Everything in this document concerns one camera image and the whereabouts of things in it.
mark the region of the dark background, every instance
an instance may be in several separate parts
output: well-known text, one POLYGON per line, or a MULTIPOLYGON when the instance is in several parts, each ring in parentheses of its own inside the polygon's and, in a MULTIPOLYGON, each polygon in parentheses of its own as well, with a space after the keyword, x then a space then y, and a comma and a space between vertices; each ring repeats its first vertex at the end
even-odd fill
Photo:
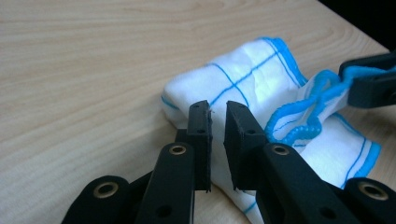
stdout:
POLYGON ((319 0, 390 51, 396 50, 395 0, 319 0))

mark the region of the checkered cloth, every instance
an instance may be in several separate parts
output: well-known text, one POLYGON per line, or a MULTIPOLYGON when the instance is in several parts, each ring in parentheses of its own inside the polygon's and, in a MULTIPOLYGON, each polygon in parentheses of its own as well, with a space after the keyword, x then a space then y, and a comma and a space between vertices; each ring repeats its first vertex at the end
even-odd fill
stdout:
POLYGON ((222 144, 227 101, 248 106, 270 142, 294 147, 323 180, 343 187, 351 177, 368 175, 380 151, 336 113, 346 106, 361 69, 352 68, 343 81, 329 70, 307 80, 281 39, 263 37, 175 77, 164 88, 163 111, 181 129, 187 127, 190 105, 209 102, 212 182, 252 223, 262 223, 254 196, 233 190, 222 144))

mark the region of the metal ring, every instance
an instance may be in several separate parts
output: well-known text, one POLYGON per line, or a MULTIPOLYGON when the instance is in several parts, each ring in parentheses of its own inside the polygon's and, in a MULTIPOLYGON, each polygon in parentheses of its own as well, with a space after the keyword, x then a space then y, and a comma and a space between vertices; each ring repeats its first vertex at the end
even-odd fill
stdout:
POLYGON ((286 147, 273 146, 271 149, 273 150, 273 152, 275 152, 276 154, 281 155, 281 156, 286 156, 290 153, 289 149, 286 147))
POLYGON ((372 199, 386 201, 389 198, 388 194, 384 190, 374 184, 361 181, 359 182, 358 187, 363 194, 372 199))
POLYGON ((169 152, 176 156, 184 154, 186 151, 187 149, 183 146, 172 146, 171 148, 169 148, 169 152))
POLYGON ((113 194, 115 194, 117 192, 117 190, 119 190, 119 185, 115 182, 105 182, 102 183, 98 186, 96 186, 96 188, 93 190, 93 196, 95 196, 96 198, 99 199, 104 199, 104 198, 108 198, 110 196, 112 196, 113 194), (110 187, 109 190, 104 190, 104 187, 110 187))

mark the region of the table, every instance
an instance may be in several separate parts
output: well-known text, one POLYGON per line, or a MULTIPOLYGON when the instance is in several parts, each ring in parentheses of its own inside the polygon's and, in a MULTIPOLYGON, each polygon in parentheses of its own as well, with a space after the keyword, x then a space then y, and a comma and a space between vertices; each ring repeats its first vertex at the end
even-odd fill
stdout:
MULTIPOLYGON (((152 170, 176 134, 163 86, 262 35, 307 77, 386 52, 313 0, 0 1, 0 223, 60 223, 95 178, 152 170)), ((383 146, 369 176, 393 189, 395 112, 342 111, 383 146)), ((248 222, 216 187, 197 192, 194 221, 248 222)))

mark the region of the light wood tabletop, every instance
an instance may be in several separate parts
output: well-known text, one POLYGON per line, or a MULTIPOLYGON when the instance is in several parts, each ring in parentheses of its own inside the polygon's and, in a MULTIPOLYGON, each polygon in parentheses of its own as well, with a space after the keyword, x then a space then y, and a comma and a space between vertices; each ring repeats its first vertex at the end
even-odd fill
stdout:
MULTIPOLYGON (((176 134, 163 86, 259 36, 285 40, 307 77, 386 52, 313 0, 1 0, 0 223, 60 223, 95 178, 151 171, 176 134)), ((382 145, 369 177, 396 189, 395 105, 342 114, 382 145)), ((194 222, 248 220, 213 187, 194 222)))

